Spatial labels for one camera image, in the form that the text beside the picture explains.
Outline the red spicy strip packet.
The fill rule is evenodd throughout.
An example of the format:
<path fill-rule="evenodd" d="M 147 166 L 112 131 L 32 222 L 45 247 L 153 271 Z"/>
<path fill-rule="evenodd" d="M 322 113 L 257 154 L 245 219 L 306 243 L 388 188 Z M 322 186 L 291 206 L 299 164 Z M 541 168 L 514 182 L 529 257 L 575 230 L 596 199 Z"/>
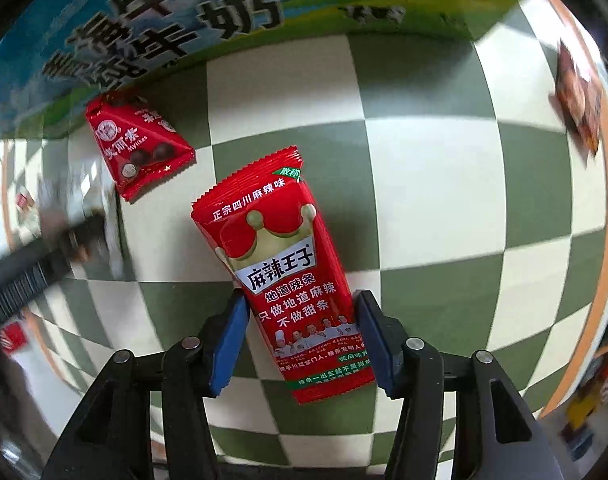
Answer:
<path fill-rule="evenodd" d="M 191 212 L 300 404 L 374 379 L 353 294 L 303 166 L 297 148 L 283 148 L 223 179 Z"/>

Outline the red button on table edge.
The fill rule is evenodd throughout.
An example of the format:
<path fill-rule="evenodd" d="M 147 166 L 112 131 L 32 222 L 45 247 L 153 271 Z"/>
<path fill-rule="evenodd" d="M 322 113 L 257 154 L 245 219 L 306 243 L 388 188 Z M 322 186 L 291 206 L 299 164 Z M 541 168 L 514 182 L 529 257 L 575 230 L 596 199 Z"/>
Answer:
<path fill-rule="evenodd" d="M 26 333 L 19 321 L 12 321 L 0 328 L 0 345 L 5 354 L 22 350 L 27 343 Z"/>

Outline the checkered table mat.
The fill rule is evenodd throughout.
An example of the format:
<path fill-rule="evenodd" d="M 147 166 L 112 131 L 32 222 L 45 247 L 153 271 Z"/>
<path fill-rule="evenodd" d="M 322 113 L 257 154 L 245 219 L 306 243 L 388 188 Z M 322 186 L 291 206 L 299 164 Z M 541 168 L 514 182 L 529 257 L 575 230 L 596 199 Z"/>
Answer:
<path fill-rule="evenodd" d="M 289 145 L 351 289 L 435 347 L 494 351 L 535 414 L 565 401 L 608 318 L 608 131 L 587 154 L 554 102 L 558 42 L 594 43 L 551 0 L 518 0 L 476 39 L 345 32 L 279 41 L 135 81 L 197 161 L 118 213 L 123 270 L 75 264 L 28 307 L 36 443 L 61 434 L 114 350 L 170 347 L 234 282 L 191 220 L 235 170 Z M 104 159 L 84 116 L 2 139 L 6 201 Z"/>

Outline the red chocolate ball packet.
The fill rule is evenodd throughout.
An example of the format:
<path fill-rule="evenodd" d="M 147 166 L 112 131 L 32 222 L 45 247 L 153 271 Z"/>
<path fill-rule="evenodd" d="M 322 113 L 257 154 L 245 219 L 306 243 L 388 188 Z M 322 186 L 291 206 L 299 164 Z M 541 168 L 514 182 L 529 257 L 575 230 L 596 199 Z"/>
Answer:
<path fill-rule="evenodd" d="M 129 203 L 197 161 L 195 149 L 135 93 L 102 93 L 88 102 L 85 117 L 118 194 Z"/>

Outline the dark brown snack packet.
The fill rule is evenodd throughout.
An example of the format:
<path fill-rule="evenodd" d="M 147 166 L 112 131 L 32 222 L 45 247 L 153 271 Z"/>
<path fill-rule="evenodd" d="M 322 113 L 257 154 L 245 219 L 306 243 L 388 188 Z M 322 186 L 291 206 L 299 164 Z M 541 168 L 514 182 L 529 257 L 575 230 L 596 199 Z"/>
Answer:
<path fill-rule="evenodd" d="M 554 96 L 566 126 L 596 156 L 600 147 L 602 84 L 588 58 L 565 41 L 558 42 Z"/>

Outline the blue green milk carton box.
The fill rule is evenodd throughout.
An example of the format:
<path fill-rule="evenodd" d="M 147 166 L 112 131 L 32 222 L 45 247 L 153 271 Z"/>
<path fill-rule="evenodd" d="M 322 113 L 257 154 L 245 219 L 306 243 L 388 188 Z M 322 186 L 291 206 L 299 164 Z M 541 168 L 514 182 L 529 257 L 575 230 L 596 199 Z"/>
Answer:
<path fill-rule="evenodd" d="M 296 38 L 476 39 L 518 0 L 33 0 L 0 40 L 0 140 L 61 138 L 96 94 Z"/>

